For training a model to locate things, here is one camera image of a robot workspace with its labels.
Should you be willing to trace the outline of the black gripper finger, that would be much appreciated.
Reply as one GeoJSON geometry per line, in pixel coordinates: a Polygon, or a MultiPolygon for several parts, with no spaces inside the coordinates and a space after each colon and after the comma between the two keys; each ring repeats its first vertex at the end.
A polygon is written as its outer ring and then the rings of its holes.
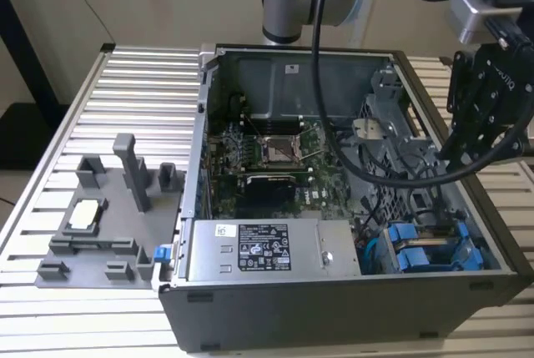
{"type": "Polygon", "coordinates": [[[440,158],[462,158],[468,153],[472,133],[470,102],[474,53],[457,52],[453,59],[446,110],[452,115],[451,131],[439,153],[440,158]]]}
{"type": "Polygon", "coordinates": [[[517,111],[455,111],[446,141],[447,171],[457,171],[482,159],[517,123],[517,111]]]}

